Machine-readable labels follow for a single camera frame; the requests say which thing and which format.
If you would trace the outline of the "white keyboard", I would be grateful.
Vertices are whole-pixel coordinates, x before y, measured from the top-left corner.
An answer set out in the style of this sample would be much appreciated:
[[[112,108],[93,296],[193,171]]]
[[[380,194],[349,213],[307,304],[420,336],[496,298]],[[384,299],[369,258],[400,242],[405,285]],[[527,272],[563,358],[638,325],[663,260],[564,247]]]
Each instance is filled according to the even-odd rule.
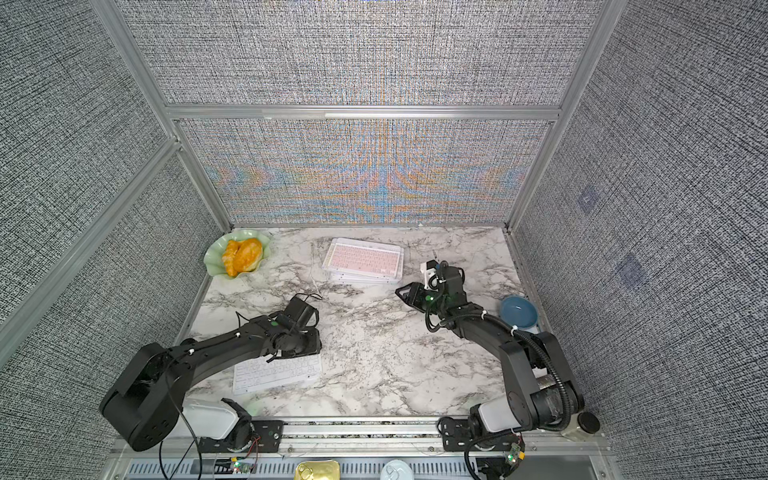
[[[300,358],[248,360],[234,367],[233,393],[243,395],[292,384],[308,383],[320,378],[322,358],[319,354]]]

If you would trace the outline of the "pink keyboard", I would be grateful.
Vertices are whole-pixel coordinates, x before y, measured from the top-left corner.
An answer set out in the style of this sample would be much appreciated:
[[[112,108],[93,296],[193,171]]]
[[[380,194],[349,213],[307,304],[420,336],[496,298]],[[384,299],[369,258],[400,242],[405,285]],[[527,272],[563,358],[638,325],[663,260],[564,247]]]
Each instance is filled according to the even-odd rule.
[[[400,246],[335,238],[324,258],[328,272],[396,280],[402,276],[405,251]]]

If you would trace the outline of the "yellow keyboard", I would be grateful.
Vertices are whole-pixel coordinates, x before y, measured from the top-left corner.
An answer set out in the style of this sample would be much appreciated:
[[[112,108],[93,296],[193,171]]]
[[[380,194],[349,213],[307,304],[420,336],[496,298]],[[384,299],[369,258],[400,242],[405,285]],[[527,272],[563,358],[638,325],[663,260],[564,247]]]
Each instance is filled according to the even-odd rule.
[[[342,284],[398,284],[398,278],[379,278],[331,272],[328,279]]]

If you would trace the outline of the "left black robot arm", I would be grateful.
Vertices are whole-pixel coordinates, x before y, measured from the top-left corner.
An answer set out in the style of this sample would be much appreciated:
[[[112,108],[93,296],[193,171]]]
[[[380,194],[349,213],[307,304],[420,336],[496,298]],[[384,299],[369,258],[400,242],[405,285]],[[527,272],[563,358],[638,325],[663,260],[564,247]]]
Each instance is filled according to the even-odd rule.
[[[130,360],[99,410],[133,450],[145,451],[172,432],[187,392],[203,380],[247,360],[300,358],[321,349],[317,328],[277,316],[256,317],[204,341],[170,348],[150,343]]]

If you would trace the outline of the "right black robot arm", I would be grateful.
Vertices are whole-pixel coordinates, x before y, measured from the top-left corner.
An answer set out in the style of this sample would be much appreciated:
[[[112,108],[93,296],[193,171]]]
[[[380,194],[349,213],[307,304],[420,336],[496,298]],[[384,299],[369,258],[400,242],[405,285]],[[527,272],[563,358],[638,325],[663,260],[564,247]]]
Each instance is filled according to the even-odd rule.
[[[396,289],[396,296],[424,315],[429,332],[448,330],[479,345],[501,365],[504,395],[472,408],[476,428],[489,434],[567,429],[584,400],[556,337],[513,327],[471,302],[462,268],[445,261],[425,266],[427,280]]]

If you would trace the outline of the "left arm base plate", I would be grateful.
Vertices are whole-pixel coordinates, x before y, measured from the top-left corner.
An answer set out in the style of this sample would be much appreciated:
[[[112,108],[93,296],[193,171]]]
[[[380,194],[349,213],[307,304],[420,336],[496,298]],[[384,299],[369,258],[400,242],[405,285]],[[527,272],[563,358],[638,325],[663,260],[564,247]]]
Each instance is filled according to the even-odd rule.
[[[276,453],[282,441],[285,423],[281,420],[239,420],[223,439],[199,437],[202,453]]]

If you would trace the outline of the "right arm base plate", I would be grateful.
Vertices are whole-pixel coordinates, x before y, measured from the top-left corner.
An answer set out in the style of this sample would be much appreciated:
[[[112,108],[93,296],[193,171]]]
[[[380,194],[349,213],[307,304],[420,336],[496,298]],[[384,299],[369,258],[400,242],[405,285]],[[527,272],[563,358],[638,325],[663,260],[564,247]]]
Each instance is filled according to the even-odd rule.
[[[470,451],[508,452],[518,450],[521,437],[511,430],[489,432],[478,417],[441,417],[436,424],[443,449],[447,452],[463,452],[471,444]]]

